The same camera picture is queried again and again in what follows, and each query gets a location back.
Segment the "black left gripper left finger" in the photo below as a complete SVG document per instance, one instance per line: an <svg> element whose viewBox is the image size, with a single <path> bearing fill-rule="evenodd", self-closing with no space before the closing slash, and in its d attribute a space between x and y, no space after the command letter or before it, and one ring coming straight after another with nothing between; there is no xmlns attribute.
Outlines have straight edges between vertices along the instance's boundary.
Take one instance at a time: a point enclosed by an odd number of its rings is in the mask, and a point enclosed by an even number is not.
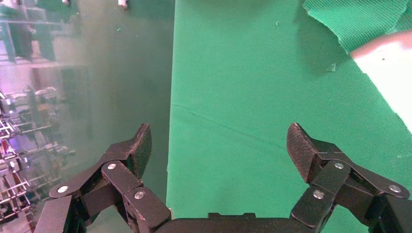
<svg viewBox="0 0 412 233"><path fill-rule="evenodd" d="M136 233L153 233L171 220L166 205L142 176L152 153L149 124L129 140L109 146L92 167L53 187L37 233L85 233L99 214L114 206Z"/></svg>

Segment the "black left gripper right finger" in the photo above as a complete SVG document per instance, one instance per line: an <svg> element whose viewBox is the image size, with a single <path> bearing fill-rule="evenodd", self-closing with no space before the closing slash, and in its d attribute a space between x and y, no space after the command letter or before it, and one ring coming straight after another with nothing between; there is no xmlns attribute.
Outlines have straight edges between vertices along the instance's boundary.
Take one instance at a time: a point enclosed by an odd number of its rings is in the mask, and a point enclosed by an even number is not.
<svg viewBox="0 0 412 233"><path fill-rule="evenodd" d="M291 219L310 233L325 227L342 206L371 233L409 233L412 202L402 185L351 161L335 144L310 137L298 124L289 126L288 154L309 185L291 211Z"/></svg>

